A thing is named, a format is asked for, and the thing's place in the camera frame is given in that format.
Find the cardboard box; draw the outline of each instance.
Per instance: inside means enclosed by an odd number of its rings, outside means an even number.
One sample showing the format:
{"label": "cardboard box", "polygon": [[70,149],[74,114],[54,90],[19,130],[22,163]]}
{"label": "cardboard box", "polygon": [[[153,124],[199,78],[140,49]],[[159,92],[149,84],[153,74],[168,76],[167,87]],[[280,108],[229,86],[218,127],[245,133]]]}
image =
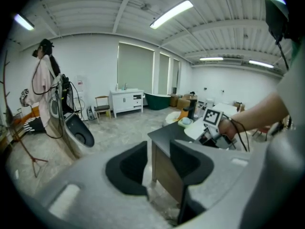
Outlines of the cardboard box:
{"label": "cardboard box", "polygon": [[244,104],[241,104],[241,103],[234,103],[233,106],[237,107],[238,108],[238,112],[242,112],[244,111],[244,107],[245,105]]}
{"label": "cardboard box", "polygon": [[171,107],[176,107],[177,104],[178,104],[178,99],[179,99],[179,96],[178,96],[178,95],[176,95],[176,94],[171,94],[170,106],[171,106]]}
{"label": "cardboard box", "polygon": [[194,96],[193,94],[185,94],[182,98],[178,99],[177,103],[177,109],[182,110],[185,107],[190,106],[190,99],[196,99],[197,96]]}

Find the window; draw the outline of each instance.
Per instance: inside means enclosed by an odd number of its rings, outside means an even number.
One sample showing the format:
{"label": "window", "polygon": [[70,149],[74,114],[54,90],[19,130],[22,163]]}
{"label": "window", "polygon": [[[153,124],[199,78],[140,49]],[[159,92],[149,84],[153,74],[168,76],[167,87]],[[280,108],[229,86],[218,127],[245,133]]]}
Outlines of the window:
{"label": "window", "polygon": [[138,88],[152,93],[153,51],[119,43],[118,85],[121,89],[127,83],[128,88]]}
{"label": "window", "polygon": [[160,54],[158,93],[167,94],[168,68],[170,57]]}
{"label": "window", "polygon": [[172,88],[176,88],[178,85],[178,72],[179,72],[179,61],[173,60],[173,81],[172,81]]}

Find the hand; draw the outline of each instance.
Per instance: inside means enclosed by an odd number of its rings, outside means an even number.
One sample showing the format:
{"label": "hand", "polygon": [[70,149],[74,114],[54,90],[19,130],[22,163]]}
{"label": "hand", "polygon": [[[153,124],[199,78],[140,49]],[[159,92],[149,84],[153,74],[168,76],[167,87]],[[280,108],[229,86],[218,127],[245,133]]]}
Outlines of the hand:
{"label": "hand", "polygon": [[234,125],[229,120],[222,120],[219,123],[218,128],[219,133],[227,135],[230,140],[232,140],[237,133]]}
{"label": "hand", "polygon": [[27,98],[27,96],[25,98],[22,98],[20,97],[19,100],[20,100],[20,104],[22,107],[27,107],[29,106],[26,102],[25,102],[25,99]]}

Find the human arm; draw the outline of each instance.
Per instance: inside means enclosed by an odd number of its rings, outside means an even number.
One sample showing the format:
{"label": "human arm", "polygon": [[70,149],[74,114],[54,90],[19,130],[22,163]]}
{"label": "human arm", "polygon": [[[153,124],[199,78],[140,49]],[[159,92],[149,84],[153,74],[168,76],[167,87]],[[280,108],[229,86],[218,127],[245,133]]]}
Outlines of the human arm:
{"label": "human arm", "polygon": [[[243,132],[255,128],[260,128],[266,125],[272,125],[288,115],[284,102],[277,92],[269,94],[264,100],[253,108],[242,111],[231,116],[238,132]],[[219,124],[219,131],[221,134],[226,134],[230,139],[233,139],[237,133],[234,125],[229,120],[223,120]]]}

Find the wooden chair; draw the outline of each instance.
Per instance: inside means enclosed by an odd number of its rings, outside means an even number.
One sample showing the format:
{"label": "wooden chair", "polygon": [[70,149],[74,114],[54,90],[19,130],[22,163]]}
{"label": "wooden chair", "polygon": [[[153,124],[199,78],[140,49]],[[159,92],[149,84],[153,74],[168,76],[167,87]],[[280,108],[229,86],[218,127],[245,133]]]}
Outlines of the wooden chair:
{"label": "wooden chair", "polygon": [[[97,100],[100,99],[100,98],[107,98],[108,105],[100,105],[100,106],[99,106],[99,105],[97,104]],[[108,111],[109,118],[111,118],[111,112],[110,112],[110,106],[109,106],[109,98],[108,98],[108,96],[99,96],[99,97],[96,97],[96,98],[95,98],[95,101],[96,101],[96,107],[94,107],[94,110],[95,110],[96,115],[97,115],[97,122],[99,123],[100,113],[103,113],[103,112],[107,112],[107,111]]]}

